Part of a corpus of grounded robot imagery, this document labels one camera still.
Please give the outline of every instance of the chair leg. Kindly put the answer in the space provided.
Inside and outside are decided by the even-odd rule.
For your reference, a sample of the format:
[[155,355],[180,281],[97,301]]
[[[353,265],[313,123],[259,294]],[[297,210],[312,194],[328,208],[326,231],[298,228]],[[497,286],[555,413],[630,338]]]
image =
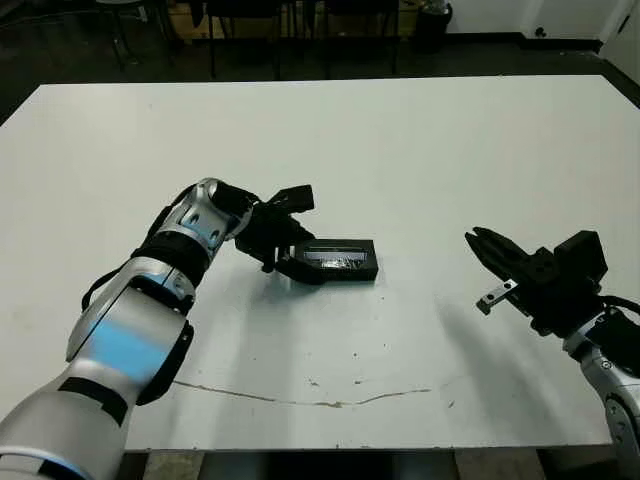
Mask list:
[[124,28],[122,27],[122,21],[120,20],[120,13],[116,9],[111,10],[111,15],[113,16],[113,20],[116,25],[116,30],[118,32],[118,36],[120,37],[120,41],[122,42],[122,46],[124,47],[127,54],[135,59],[135,55],[131,51],[129,47],[129,42],[127,42],[127,37],[124,34]]
[[214,79],[216,78],[216,56],[213,46],[213,19],[211,18],[211,15],[207,15],[207,17],[209,18],[209,62],[211,78]]
[[395,75],[397,72],[397,63],[398,63],[398,42],[400,39],[398,38],[398,23],[400,17],[400,10],[396,10],[394,15],[394,23],[393,23],[393,52],[391,53],[391,74]]
[[160,12],[160,7],[154,4],[149,5],[148,14],[154,17],[151,19],[152,21],[150,22],[151,27],[154,27],[152,24],[153,20],[155,20],[157,23],[154,30],[157,32],[158,41],[162,46],[162,51],[164,52],[164,56],[165,56],[165,59],[167,60],[167,64],[170,67],[173,67],[173,57],[171,56],[171,49],[169,48],[169,39],[167,38],[167,34],[164,30],[164,25],[162,24],[162,18],[161,18],[162,13]]
[[380,32],[380,36],[384,38],[384,34],[387,33],[387,24],[389,23],[389,17],[391,13],[385,13],[384,19],[382,20],[382,31]]
[[227,27],[224,24],[224,18],[218,17],[218,21],[220,22],[220,28],[222,29],[222,36],[226,40],[227,38],[229,38],[229,34],[227,33]]
[[118,62],[118,68],[120,69],[120,71],[123,71],[124,62],[122,61],[122,57],[120,56],[120,51],[118,50],[118,42],[115,37],[115,32],[113,31],[113,23],[108,18],[107,12],[103,7],[98,7],[98,12],[100,14],[100,18],[102,19],[103,23],[108,23],[111,25],[111,28],[110,28],[111,31],[109,32],[109,43],[111,44],[111,48],[113,49],[113,55],[116,57],[116,61]]
[[293,36],[298,38],[298,2],[295,0],[293,6]]
[[329,11],[324,7],[323,23],[324,23],[324,77],[329,80],[331,78],[331,68],[329,65]]
[[278,9],[275,17],[276,31],[273,36],[273,78],[280,80],[280,33],[282,31],[281,24],[282,12]]

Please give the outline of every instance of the dark floor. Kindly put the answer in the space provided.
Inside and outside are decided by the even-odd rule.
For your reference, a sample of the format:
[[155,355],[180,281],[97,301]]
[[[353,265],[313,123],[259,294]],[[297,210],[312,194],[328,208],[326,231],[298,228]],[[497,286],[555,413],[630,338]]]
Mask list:
[[[174,66],[158,47],[156,32],[133,15],[125,19],[129,43],[140,62],[120,71],[109,34],[93,12],[44,16],[13,12],[0,20],[0,123],[43,83],[210,81],[204,43],[185,45],[174,54]],[[222,45],[216,81],[272,80],[270,52],[264,45]],[[389,47],[369,41],[336,49],[332,78],[391,77]],[[324,79],[322,46],[306,42],[282,45],[283,80]],[[440,52],[419,54],[409,42],[398,51],[398,77],[469,75],[602,74],[640,106],[640,88],[589,51],[529,50],[515,43],[452,42]]]

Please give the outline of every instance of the black band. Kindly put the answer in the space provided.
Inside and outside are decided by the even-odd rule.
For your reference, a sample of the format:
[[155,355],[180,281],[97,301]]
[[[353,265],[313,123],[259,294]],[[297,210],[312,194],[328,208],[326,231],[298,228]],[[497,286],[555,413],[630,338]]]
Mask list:
[[89,397],[102,404],[102,410],[113,418],[119,427],[127,414],[127,402],[110,388],[86,378],[69,377],[58,389],[61,392],[73,392]]
[[193,238],[178,232],[160,232],[151,237],[131,254],[149,257],[177,268],[189,279],[194,288],[202,281],[209,268],[209,257],[202,245]]
[[151,379],[149,384],[140,393],[136,405],[146,405],[147,403],[153,402],[169,390],[171,382],[176,378],[178,370],[184,361],[184,357],[187,355],[191,340],[193,340],[193,327],[189,322],[185,321],[178,340],[173,345],[171,352],[167,355],[160,370],[158,370],[153,379]]
[[73,470],[50,460],[42,462],[38,469],[38,474],[53,480],[84,480],[81,475],[78,475]]

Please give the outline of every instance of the silver arm segment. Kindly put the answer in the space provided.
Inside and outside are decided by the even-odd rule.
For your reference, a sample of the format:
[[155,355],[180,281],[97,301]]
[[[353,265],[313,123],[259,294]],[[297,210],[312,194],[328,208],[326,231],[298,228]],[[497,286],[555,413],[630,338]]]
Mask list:
[[133,407],[166,391],[190,345],[202,274],[250,220],[243,193],[204,179],[166,212],[80,316],[65,371],[0,423],[0,479],[116,475]]
[[607,358],[588,337],[596,324],[615,314],[621,312],[609,308],[590,320],[565,339],[563,349],[580,362],[582,373],[604,404],[621,476],[640,480],[640,379]]

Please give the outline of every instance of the white robotic arm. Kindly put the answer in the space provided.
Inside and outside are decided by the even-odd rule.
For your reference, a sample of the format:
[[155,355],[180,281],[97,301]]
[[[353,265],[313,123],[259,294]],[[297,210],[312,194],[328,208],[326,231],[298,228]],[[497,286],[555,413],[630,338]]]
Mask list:
[[69,339],[68,367],[0,423],[0,479],[116,475],[133,407],[169,388],[193,337],[186,314],[195,289],[257,201],[214,179],[192,185],[132,257],[94,284]]

